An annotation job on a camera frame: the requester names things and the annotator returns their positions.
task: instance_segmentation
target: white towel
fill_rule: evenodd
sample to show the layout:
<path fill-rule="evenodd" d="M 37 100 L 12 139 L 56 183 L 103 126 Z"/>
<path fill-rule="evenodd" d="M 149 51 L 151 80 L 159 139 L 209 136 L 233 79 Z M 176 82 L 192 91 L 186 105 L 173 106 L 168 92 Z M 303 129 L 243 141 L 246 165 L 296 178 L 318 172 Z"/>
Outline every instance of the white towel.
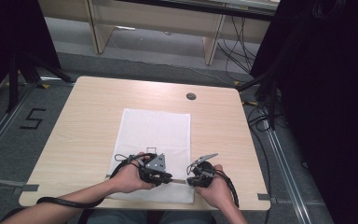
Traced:
<path fill-rule="evenodd" d="M 172 178 L 187 179 L 186 168 L 191 163 L 190 121 L 190 114 L 124 109 L 108 174 L 119 165 L 115 155 L 136 155 L 140 151 L 146 153 L 148 147 L 155 147 L 158 155 L 165 155 L 166 172 L 172 174 Z M 194 189 L 189 185 L 170 183 L 109 197 L 156 203 L 193 203 Z"/>

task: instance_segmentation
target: hand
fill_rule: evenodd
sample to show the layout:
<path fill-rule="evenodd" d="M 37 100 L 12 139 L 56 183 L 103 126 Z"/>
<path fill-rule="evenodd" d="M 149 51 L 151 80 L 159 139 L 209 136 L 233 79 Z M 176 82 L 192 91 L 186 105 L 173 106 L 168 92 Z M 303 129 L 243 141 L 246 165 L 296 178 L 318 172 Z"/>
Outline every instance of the hand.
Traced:
<path fill-rule="evenodd" d="M 120 171 L 109 181 L 113 182 L 114 191 L 122 193 L 131 193 L 138 189 L 152 189 L 156 186 L 151 183 L 144 182 L 139 177 L 139 162 L 134 160 L 131 161 L 132 164 L 128 164 L 120 169 Z"/>
<path fill-rule="evenodd" d="M 223 172 L 222 165 L 215 165 L 215 170 Z M 196 192 L 205 199 L 205 201 L 212 207 L 222 209 L 226 206 L 233 205 L 233 199 L 227 182 L 220 175 L 214 175 L 211 185 L 206 188 L 195 187 Z"/>

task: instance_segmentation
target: gray carpet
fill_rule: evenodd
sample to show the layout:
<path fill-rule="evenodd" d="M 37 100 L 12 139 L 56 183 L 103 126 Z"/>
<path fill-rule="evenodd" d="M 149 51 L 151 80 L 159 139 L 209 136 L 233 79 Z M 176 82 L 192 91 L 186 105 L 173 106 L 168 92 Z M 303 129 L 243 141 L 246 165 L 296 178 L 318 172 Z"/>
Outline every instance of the gray carpet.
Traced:
<path fill-rule="evenodd" d="M 151 65 L 145 63 L 131 63 L 123 60 L 105 59 L 98 57 L 59 54 L 63 71 L 71 77 L 97 76 L 97 77 L 118 77 L 127 79 L 151 80 L 162 82 L 174 82 L 185 84 L 196 84 L 205 86 L 233 87 L 233 80 L 224 71 L 198 70 L 201 73 L 215 77 L 207 77 L 189 69 L 176 68 L 166 65 Z M 49 73 L 41 70 L 41 75 Z M 249 80 L 241 74 L 231 74 L 236 78 Z M 11 180 L 26 182 L 40 153 L 48 140 L 48 136 L 62 111 L 62 107 L 72 89 L 69 86 L 54 85 L 53 82 L 47 89 L 34 89 L 27 98 L 20 114 L 16 117 L 13 124 L 7 131 L 0 143 L 0 180 Z M 241 99 L 246 101 L 254 100 L 256 87 L 251 88 L 241 94 Z M 0 91 L 0 118 L 4 115 L 6 107 L 7 89 Z M 45 111 L 35 111 L 33 117 L 42 119 L 37 129 L 27 130 L 21 127 L 34 126 L 36 121 L 26 120 L 33 108 L 46 109 Z M 253 109 L 252 106 L 244 107 L 244 116 L 248 115 Z M 282 126 L 285 125 L 284 118 L 277 120 Z M 301 153 L 296 146 L 296 142 L 290 133 L 289 128 L 277 126 L 277 134 L 280 137 L 282 148 L 289 161 L 290 168 L 296 179 L 302 197 L 307 203 L 310 211 L 312 223 L 333 223 L 326 210 L 321 196 L 315 187 L 312 177 L 307 169 L 301 166 Z M 271 197 L 277 199 L 269 210 L 268 223 L 298 223 L 296 212 L 291 205 L 286 186 L 282 180 L 282 175 L 277 166 L 273 152 L 269 144 L 267 135 L 257 132 L 262 144 L 266 149 L 269 162 L 271 178 Z M 261 146 L 254 137 L 256 153 L 260 161 L 263 176 L 268 183 L 266 158 L 261 151 Z M 13 195 L 13 189 L 0 188 L 0 219 L 11 209 L 19 207 L 19 195 Z M 249 223 L 264 223 L 267 212 L 243 212 Z M 217 223 L 227 223 L 220 212 L 213 212 Z"/>

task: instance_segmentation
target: light wood tabletop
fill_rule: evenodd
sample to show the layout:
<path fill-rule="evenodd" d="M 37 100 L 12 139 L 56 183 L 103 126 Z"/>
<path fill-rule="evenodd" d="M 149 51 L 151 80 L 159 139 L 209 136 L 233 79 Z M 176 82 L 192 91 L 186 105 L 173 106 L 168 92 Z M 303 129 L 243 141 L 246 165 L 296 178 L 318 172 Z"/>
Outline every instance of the light wood tabletop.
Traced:
<path fill-rule="evenodd" d="M 194 93 L 197 98 L 188 100 Z M 269 201 L 246 117 L 237 91 L 228 88 L 101 77 L 80 77 L 27 182 L 23 206 L 44 196 L 58 197 L 104 181 L 124 108 L 191 115 L 191 160 L 218 152 L 240 201 L 240 210 L 268 210 Z M 210 210 L 197 193 L 192 204 L 105 199 L 99 207 Z"/>

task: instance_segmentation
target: jeans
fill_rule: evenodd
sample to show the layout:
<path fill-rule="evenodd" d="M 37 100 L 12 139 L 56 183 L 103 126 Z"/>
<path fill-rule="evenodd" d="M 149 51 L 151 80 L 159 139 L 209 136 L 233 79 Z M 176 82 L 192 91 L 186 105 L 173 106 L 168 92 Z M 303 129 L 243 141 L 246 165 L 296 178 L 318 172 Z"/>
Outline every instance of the jeans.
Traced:
<path fill-rule="evenodd" d="M 128 223 L 147 224 L 145 210 L 106 210 L 97 209 L 89 217 L 89 224 Z M 202 211 L 166 211 L 159 224 L 211 224 L 212 213 Z"/>

